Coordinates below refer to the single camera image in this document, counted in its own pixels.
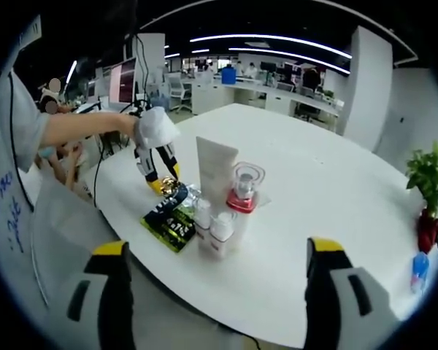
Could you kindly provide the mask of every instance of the human hand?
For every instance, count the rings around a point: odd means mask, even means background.
[[[62,105],[57,107],[57,113],[70,113],[73,110],[70,106]]]
[[[78,159],[80,159],[81,154],[82,154],[82,144],[81,142],[78,142],[73,146],[72,150],[69,153],[69,157],[76,163]]]

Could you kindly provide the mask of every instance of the blue bin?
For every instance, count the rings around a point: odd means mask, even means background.
[[[235,84],[237,82],[237,72],[234,68],[222,68],[222,83]]]

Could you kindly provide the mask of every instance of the potted plant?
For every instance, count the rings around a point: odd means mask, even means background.
[[[426,202],[417,221],[417,234],[419,250],[428,254],[438,239],[438,143],[433,143],[433,152],[414,151],[407,168],[407,189],[417,187]]]
[[[331,90],[324,90],[323,91],[324,95],[328,98],[334,98],[334,91]]]

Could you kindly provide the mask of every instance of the ceiling light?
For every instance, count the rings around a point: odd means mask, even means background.
[[[204,40],[213,40],[213,39],[229,39],[229,38],[260,38],[260,39],[276,39],[276,40],[285,40],[287,42],[296,42],[299,44],[310,45],[314,47],[318,47],[323,50],[331,51],[332,53],[336,53],[337,55],[341,55],[343,57],[351,59],[352,56],[348,53],[333,49],[332,47],[317,44],[316,42],[309,42],[303,39],[295,39],[288,38],[286,36],[278,36],[278,35],[265,35],[265,34],[226,34],[226,35],[214,35],[214,36],[204,36],[202,38],[196,38],[190,40],[190,42],[202,42]]]
[[[180,54],[179,53],[173,53],[172,55],[164,56],[164,58],[172,58],[172,57],[177,57],[177,56],[180,56]]]
[[[335,66],[334,64],[319,61],[319,60],[316,60],[314,58],[307,57],[307,56],[297,55],[295,53],[274,51],[274,50],[265,50],[265,49],[249,49],[247,47],[231,47],[231,48],[229,48],[229,50],[230,51],[253,51],[253,52],[257,52],[257,53],[274,53],[276,55],[286,55],[286,56],[290,56],[290,57],[301,58],[302,60],[307,60],[307,61],[319,63],[319,64],[322,64],[322,65],[327,66],[329,68],[335,69],[337,71],[341,71],[342,73],[350,74],[350,72],[348,70],[340,68],[338,66]]]
[[[68,73],[68,77],[66,77],[66,83],[68,84],[68,82],[70,81],[70,79],[72,78],[74,69],[76,68],[76,61],[73,61],[72,67],[70,68],[70,72]]]

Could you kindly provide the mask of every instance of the white bottle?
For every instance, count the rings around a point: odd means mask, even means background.
[[[207,199],[198,198],[194,203],[195,212],[193,220],[195,222],[196,234],[199,238],[199,246],[209,248],[210,245],[210,226],[211,226],[211,203]]]
[[[234,234],[234,215],[224,211],[212,218],[210,228],[210,249],[213,255],[223,259],[228,252],[228,243]]]

